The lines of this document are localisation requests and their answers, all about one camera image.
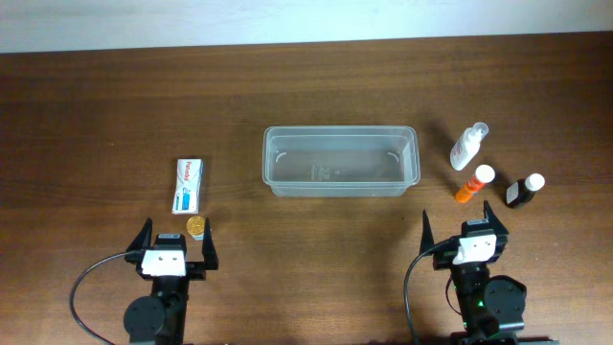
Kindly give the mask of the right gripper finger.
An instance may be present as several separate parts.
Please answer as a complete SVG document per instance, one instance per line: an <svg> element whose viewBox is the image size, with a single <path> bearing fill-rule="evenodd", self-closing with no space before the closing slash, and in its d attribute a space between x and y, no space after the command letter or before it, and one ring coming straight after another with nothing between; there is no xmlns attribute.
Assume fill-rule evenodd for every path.
<svg viewBox="0 0 613 345"><path fill-rule="evenodd" d="M493 213L487 200L484 201L484 216L488 222L488 231L497 238L506 238L509 235L508 229Z"/></svg>
<svg viewBox="0 0 613 345"><path fill-rule="evenodd" d="M429 221L429 217L425 210L422 211L422 233L420 238L420 253L429 252L434 247L434 237Z"/></svg>

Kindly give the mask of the Tiger Balm jar gold lid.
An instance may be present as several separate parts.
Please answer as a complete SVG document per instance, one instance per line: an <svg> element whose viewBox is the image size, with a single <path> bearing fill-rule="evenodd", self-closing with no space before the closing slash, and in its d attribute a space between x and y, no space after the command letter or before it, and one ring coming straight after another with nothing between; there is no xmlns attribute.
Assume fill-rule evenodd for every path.
<svg viewBox="0 0 613 345"><path fill-rule="evenodd" d="M193 216L187 220L187 232L196 240L202 241L204 238L206 219L201 216Z"/></svg>

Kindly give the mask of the orange tube white cap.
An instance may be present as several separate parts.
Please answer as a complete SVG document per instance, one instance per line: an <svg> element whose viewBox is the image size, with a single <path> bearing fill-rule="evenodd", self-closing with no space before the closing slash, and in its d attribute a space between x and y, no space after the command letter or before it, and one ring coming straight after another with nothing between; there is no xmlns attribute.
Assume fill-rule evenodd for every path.
<svg viewBox="0 0 613 345"><path fill-rule="evenodd" d="M484 186L495 178L495 171L490 165L480 165L467 183L455 194L455 200L466 203Z"/></svg>

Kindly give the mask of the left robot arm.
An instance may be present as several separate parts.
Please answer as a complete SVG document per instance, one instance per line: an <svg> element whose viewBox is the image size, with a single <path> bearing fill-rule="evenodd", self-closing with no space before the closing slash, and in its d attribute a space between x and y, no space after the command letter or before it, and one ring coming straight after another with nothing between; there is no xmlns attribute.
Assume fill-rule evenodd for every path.
<svg viewBox="0 0 613 345"><path fill-rule="evenodd" d="M180 234L152 235L152 220L127 248L126 261L151 282L151 292L134 300L125 310L124 328L131 344L181 344L184 338L189 286L204 281L206 273L217 270L218 256L211 223L204 220L202 259L186 259L186 238Z"/></svg>

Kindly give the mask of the white spray bottle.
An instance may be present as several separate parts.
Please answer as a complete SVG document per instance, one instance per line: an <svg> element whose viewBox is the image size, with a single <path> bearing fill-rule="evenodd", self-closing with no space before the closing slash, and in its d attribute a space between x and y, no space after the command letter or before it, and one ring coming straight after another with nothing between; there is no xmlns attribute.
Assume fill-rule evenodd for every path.
<svg viewBox="0 0 613 345"><path fill-rule="evenodd" d="M455 171L461 171L477 154L487 135L488 126L485 123L475 123L467 128L450 152L451 167Z"/></svg>

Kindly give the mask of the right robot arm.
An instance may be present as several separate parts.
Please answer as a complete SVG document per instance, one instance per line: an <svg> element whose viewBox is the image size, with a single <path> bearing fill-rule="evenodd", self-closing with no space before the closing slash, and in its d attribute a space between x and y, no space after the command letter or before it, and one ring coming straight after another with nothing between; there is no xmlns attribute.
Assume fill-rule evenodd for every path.
<svg viewBox="0 0 613 345"><path fill-rule="evenodd" d="M487 202L484 217L468 220L461 233L434 242L429 218L422 214L420 253L433 258L433 268L450 272L465 330L451 335L453 344L516 344L525 327L527 288L505 275L492 276L508 243L509 231Z"/></svg>

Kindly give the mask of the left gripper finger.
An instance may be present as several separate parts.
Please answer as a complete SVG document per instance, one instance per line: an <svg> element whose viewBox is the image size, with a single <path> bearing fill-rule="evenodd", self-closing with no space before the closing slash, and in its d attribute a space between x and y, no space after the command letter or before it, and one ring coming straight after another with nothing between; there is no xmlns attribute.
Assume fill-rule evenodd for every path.
<svg viewBox="0 0 613 345"><path fill-rule="evenodd" d="M209 218L205 218L202 239L202 256L206 270L218 270L219 260L212 237L212 227Z"/></svg>
<svg viewBox="0 0 613 345"><path fill-rule="evenodd" d="M127 252L139 251L150 247L152 235L152 219L147 218L143 228L127 247Z"/></svg>

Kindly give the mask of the white Panadol box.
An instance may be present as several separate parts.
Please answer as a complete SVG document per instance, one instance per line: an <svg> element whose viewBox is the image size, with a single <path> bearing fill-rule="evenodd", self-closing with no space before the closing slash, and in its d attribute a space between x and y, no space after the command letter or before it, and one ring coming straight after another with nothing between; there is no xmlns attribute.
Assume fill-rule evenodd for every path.
<svg viewBox="0 0 613 345"><path fill-rule="evenodd" d="M176 170L176 186L171 212L174 215L195 215L199 212L199 199L204 161L179 159Z"/></svg>

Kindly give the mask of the dark brown bottle white cap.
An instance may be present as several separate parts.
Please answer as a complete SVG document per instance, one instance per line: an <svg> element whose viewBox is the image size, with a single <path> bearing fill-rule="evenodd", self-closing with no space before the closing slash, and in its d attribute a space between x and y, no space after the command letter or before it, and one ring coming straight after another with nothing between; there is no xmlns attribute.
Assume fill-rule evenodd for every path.
<svg viewBox="0 0 613 345"><path fill-rule="evenodd" d="M516 180L506 190L506 205L512 209L523 207L544 185L545 178L540 173L532 173L526 178Z"/></svg>

